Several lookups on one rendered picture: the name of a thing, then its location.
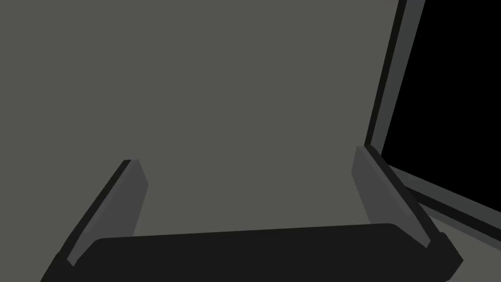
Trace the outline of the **dark window with grey frame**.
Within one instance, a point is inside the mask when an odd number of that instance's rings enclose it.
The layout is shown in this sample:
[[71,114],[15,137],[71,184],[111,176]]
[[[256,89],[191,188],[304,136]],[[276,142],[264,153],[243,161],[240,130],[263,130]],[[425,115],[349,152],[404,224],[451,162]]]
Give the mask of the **dark window with grey frame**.
[[501,0],[397,0],[364,144],[435,217],[501,248]]

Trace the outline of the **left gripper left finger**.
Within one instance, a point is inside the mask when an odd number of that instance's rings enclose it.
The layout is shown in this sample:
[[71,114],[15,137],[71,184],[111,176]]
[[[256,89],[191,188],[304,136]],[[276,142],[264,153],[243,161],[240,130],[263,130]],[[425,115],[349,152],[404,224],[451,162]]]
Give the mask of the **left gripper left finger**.
[[148,190],[139,160],[123,160],[64,242],[57,257],[75,265],[93,242],[130,237]]

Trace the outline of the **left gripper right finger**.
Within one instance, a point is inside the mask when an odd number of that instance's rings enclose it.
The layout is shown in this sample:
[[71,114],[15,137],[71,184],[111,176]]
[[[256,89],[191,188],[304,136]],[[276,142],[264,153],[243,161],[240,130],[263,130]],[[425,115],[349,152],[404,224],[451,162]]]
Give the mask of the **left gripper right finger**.
[[370,223],[394,224],[424,247],[443,237],[374,147],[356,147],[351,174]]

